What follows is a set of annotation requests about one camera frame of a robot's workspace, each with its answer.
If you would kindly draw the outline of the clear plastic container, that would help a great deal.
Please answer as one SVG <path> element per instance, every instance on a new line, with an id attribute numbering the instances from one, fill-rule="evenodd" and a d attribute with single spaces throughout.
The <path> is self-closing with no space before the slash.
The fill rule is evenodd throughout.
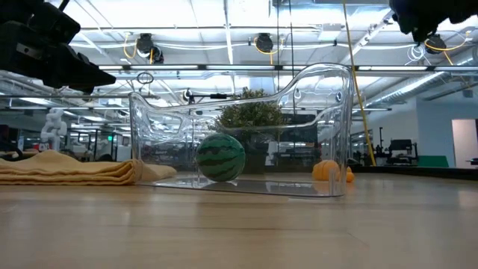
<path id="1" fill-rule="evenodd" d="M 280 137 L 269 143 L 263 174 L 242 173 L 230 182 L 214 182 L 201 174 L 196 151 L 209 135 L 226 134 L 217 128 L 222 107 L 237 105 L 234 95 L 264 90 L 265 97 L 248 102 L 277 102 L 285 124 Z M 187 103 L 156 105 L 133 93 L 129 97 L 132 157 L 146 164 L 173 167 L 177 174 L 146 186 L 185 188 L 292 197 L 339 197 L 346 191 L 350 124 L 354 101 L 353 74 L 339 64 L 313 64 L 286 81 L 281 89 L 245 86 L 212 98 L 185 93 Z M 336 161 L 341 178 L 317 181 L 312 177 L 315 164 Z"/>

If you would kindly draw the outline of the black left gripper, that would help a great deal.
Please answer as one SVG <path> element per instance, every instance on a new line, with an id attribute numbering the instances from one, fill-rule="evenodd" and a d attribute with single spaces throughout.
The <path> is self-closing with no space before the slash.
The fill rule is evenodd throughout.
<path id="1" fill-rule="evenodd" d="M 116 82 L 116 78 L 100 70 L 82 53 L 75 52 L 66 43 L 38 43 L 0 37 L 0 69 L 40 79 L 55 88 L 67 86 L 83 93 L 92 93 L 94 87 Z"/>

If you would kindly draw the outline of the black aluminium rig frame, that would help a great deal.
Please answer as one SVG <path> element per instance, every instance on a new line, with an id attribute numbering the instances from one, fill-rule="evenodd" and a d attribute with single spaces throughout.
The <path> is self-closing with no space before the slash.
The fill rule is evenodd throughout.
<path id="1" fill-rule="evenodd" d="M 478 169 L 463 169 L 449 167 L 410 167 L 410 166 L 380 166 L 351 167 L 354 173 L 390 173 L 407 176 L 423 176 L 441 179 L 459 179 L 478 182 Z"/>

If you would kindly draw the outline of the green panel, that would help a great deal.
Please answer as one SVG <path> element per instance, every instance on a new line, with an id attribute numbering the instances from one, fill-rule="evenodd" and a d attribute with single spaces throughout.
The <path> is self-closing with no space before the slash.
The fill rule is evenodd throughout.
<path id="1" fill-rule="evenodd" d="M 447 161 L 447 157 L 444 155 L 419 155 L 418 166 L 448 168 L 449 164 Z"/>

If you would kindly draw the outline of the folded yellow cloth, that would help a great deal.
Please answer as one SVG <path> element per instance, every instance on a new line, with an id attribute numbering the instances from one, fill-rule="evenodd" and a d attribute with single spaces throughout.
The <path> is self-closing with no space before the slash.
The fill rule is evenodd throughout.
<path id="1" fill-rule="evenodd" d="M 21 161 L 0 159 L 0 185 L 134 185 L 172 178 L 177 171 L 167 165 L 123 162 L 80 162 L 47 150 Z"/>

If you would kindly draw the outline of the green striped toy watermelon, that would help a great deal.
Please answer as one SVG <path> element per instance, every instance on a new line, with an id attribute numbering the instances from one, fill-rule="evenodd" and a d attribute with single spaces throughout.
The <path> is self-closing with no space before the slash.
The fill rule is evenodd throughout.
<path id="1" fill-rule="evenodd" d="M 246 163 L 242 144 L 228 134 L 207 136 L 196 151 L 199 171 L 214 182 L 230 182 L 243 171 Z"/>

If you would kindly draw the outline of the black machine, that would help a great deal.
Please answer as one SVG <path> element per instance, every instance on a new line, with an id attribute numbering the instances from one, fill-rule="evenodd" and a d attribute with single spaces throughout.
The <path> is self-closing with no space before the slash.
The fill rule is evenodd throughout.
<path id="1" fill-rule="evenodd" d="M 413 134 L 392 128 L 382 130 L 381 134 L 385 147 L 386 166 L 416 167 L 418 165 L 418 145 Z"/>

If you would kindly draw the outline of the orange toy fruit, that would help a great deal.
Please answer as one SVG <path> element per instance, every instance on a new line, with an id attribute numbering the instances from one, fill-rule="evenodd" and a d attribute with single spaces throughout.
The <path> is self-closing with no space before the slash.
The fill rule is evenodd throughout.
<path id="1" fill-rule="evenodd" d="M 329 181 L 332 177 L 339 180 L 341 178 L 341 168 L 336 161 L 323 160 L 314 165 L 312 177 L 317 181 Z"/>

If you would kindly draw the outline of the artificial potted green plant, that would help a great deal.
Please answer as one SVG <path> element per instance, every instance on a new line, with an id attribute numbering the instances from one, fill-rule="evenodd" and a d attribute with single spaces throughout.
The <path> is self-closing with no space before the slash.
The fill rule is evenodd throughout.
<path id="1" fill-rule="evenodd" d="M 250 90 L 234 95 L 231 100 L 238 101 L 220 109 L 217 128 L 231 135 L 244 148 L 246 162 L 244 174 L 263 174 L 266 170 L 266 157 L 269 143 L 276 141 L 281 134 L 280 127 L 285 124 L 281 107 L 277 102 L 248 102 L 245 100 L 265 97 L 264 90 Z"/>

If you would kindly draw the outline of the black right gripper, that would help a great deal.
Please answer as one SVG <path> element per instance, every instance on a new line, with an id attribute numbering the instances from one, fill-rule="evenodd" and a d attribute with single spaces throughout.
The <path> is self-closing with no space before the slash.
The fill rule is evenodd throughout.
<path id="1" fill-rule="evenodd" d="M 453 13 L 453 1 L 449 0 L 388 0 L 398 23 L 411 20 L 411 33 L 415 42 L 423 42 L 434 34 L 438 25 Z"/>

